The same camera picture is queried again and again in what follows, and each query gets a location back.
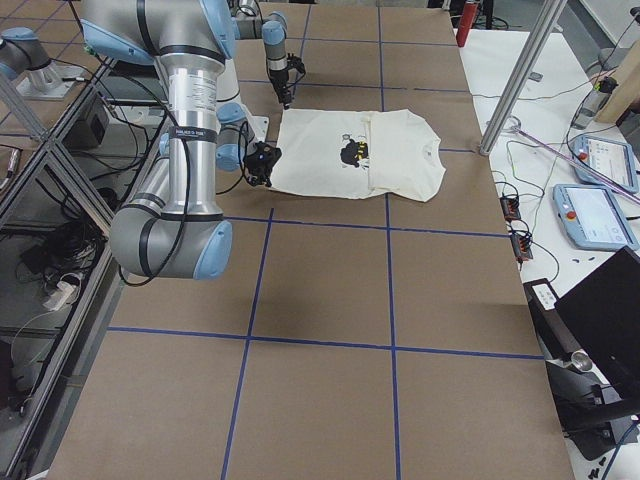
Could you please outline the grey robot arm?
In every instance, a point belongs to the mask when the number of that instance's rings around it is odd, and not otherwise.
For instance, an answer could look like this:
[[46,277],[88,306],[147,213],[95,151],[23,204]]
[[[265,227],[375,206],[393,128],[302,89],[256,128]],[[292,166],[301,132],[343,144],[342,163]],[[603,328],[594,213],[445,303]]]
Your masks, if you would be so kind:
[[303,60],[286,50],[288,24],[280,12],[264,16],[258,1],[229,1],[237,40],[263,42],[265,70],[278,102],[284,110],[294,100],[293,89],[306,76]]
[[165,94],[159,159],[111,223],[115,259],[146,281],[219,277],[233,231],[216,201],[216,173],[266,185],[279,157],[241,102],[236,44],[263,41],[278,99],[289,105],[286,19],[258,18],[238,1],[88,1],[81,25],[95,53],[153,67]]

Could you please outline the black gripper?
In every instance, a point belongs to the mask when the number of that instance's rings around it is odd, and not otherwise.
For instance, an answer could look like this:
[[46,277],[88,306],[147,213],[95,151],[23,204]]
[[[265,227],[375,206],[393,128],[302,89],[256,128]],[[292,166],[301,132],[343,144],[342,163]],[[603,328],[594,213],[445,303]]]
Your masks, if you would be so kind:
[[305,76],[305,65],[303,60],[287,53],[278,60],[269,60],[269,80],[277,96],[278,102],[283,103],[283,109],[288,110],[293,101],[292,88],[296,82],[289,82],[289,73],[295,70],[301,77]]
[[271,173],[281,158],[281,150],[268,143],[259,141],[255,150],[244,158],[245,179],[251,186],[272,186]]

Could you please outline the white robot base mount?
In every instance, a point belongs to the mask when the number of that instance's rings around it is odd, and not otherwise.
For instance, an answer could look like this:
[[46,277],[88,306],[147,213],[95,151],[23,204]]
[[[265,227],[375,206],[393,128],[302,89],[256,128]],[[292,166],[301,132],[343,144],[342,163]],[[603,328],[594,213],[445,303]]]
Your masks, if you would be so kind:
[[222,108],[225,105],[235,103],[244,112],[244,117],[253,129],[259,141],[265,141],[268,132],[269,118],[266,116],[255,116],[245,105],[240,91],[235,63],[229,59],[225,63],[225,69],[217,77],[216,82],[216,116],[218,123],[222,123]]

